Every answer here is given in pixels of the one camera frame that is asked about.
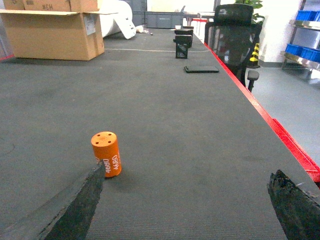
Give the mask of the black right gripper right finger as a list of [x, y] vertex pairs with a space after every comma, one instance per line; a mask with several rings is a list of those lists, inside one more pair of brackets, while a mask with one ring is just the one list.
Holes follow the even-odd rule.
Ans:
[[278, 169], [270, 175], [267, 191], [288, 240], [320, 238], [320, 204]]

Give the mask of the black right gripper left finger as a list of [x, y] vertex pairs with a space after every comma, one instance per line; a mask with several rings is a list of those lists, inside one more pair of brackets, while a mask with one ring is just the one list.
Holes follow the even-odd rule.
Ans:
[[103, 189], [99, 163], [35, 211], [5, 229], [2, 240], [84, 240]]

